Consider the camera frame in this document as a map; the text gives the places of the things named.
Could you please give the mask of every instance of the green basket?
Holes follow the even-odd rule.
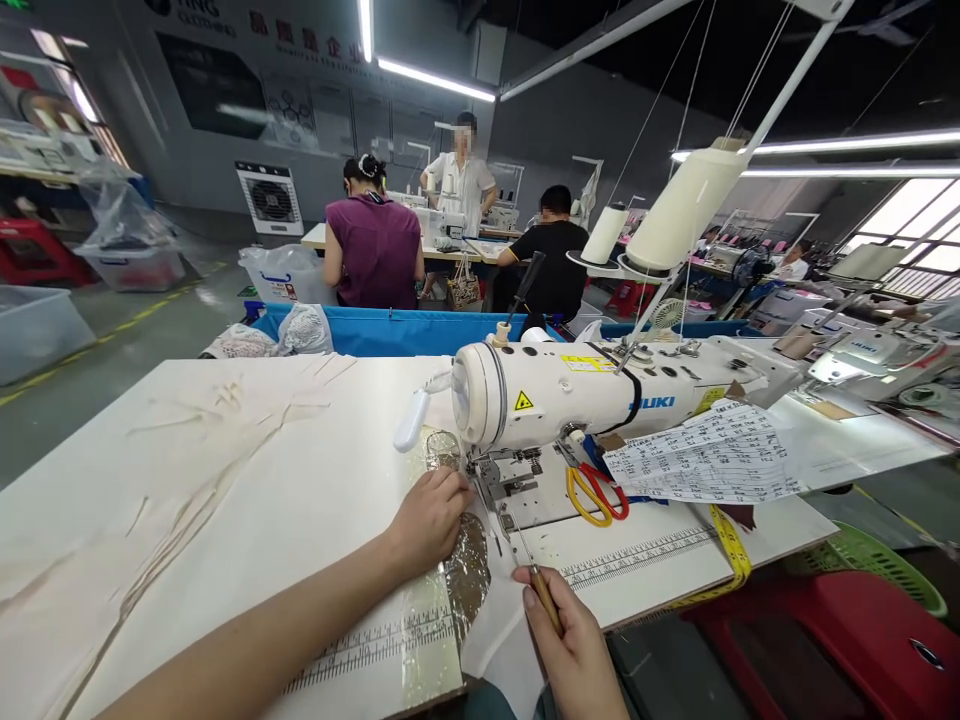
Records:
[[[906,560],[883,543],[845,523],[834,522],[840,533],[810,550],[787,558],[795,575],[839,570],[863,570],[885,578],[920,603],[935,618],[947,616],[947,604],[937,589]]]

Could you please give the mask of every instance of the yellow measuring tape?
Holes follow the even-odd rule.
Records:
[[[716,505],[710,506],[710,517],[713,518],[717,535],[720,537],[720,544],[723,545],[723,551],[727,554],[727,559],[730,560],[730,565],[733,568],[733,579],[719,587],[677,600],[677,602],[668,606],[671,610],[690,607],[705,600],[714,600],[721,595],[739,590],[747,582],[750,572],[753,570],[747,551],[743,549],[743,543],[740,542],[740,535],[737,534],[737,529],[730,518],[724,515]]]

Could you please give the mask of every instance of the red stool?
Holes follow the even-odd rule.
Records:
[[[656,285],[649,283],[638,284],[633,280],[623,280],[603,308],[606,310],[612,307],[620,317],[632,317],[647,306],[656,289]]]
[[[940,720],[960,710],[960,638],[870,573],[747,587],[683,618],[765,720]]]
[[[0,219],[0,277],[11,285],[95,282],[90,267],[38,220]]]

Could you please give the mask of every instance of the purple shirt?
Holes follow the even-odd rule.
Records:
[[[369,195],[327,205],[327,225],[343,248],[337,292],[351,307],[415,310],[414,272],[420,249],[416,214],[392,200]]]

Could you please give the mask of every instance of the human hand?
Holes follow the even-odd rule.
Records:
[[[451,468],[420,476],[384,533],[402,581],[422,575],[453,552],[460,516],[473,497],[466,478]]]
[[[532,587],[523,589],[523,605],[561,714],[567,720],[627,720],[630,716],[597,619],[560,573],[541,567],[540,574],[560,614],[563,639]],[[517,568],[513,579],[531,585],[530,569]]]

